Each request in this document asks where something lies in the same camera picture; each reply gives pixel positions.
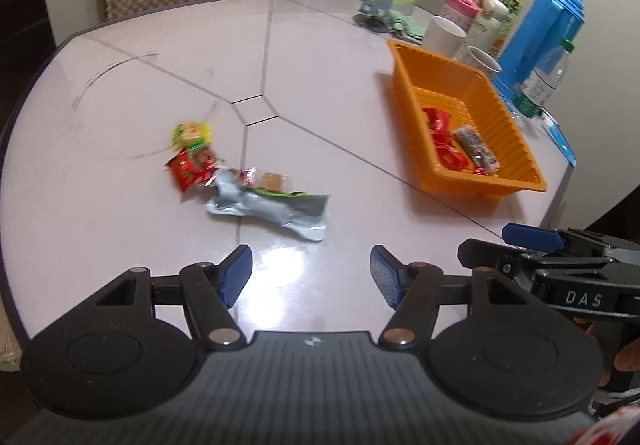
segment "blue thermos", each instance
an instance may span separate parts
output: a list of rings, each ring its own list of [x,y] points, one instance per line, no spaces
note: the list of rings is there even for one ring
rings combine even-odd
[[[502,73],[494,86],[501,97],[511,102],[515,86],[523,83],[540,58],[559,46],[563,37],[573,41],[583,24],[582,0],[535,0],[498,60]]]

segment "gray gripper base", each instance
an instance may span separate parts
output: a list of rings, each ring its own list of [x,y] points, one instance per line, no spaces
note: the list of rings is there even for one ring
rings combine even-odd
[[[8,444],[565,445],[592,423],[583,412],[541,423],[473,412],[369,333],[257,332],[241,351],[209,355],[151,411],[111,421],[40,411]]]

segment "white cup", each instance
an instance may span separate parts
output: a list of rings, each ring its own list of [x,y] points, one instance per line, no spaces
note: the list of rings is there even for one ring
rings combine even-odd
[[[466,32],[444,17],[431,17],[422,39],[422,47],[428,51],[451,58],[466,38]]]
[[[489,80],[493,80],[495,75],[502,71],[501,65],[491,55],[475,46],[463,44],[453,56],[453,59],[480,70],[489,77]]]

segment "orange tray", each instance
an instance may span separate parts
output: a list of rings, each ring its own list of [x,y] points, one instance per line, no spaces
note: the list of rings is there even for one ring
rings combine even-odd
[[[544,192],[546,182],[519,128],[484,73],[399,41],[387,41],[394,59],[393,96],[423,190],[507,196]],[[474,126],[494,152],[495,176],[452,171],[440,163],[423,107],[451,115],[451,130]],[[453,142],[462,151],[457,142]]]

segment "white tabletop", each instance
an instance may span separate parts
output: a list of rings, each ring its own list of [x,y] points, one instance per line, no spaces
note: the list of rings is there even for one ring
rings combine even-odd
[[[132,266],[170,275],[250,245],[254,272],[232,314],[255,329],[369,330],[392,311],[369,251],[469,273],[468,237],[500,242],[510,221],[538,225],[567,164],[540,133],[527,140],[546,193],[497,205],[412,186],[389,111],[385,37],[353,24],[357,0],[215,0],[76,36],[28,94],[0,184],[4,271],[33,336]],[[416,21],[429,14],[417,10]],[[216,218],[206,196],[182,200],[165,170],[180,121],[207,121],[234,166],[290,176],[330,194],[320,243],[265,222]],[[438,327],[463,316],[441,310]],[[184,326],[180,309],[158,316]]]

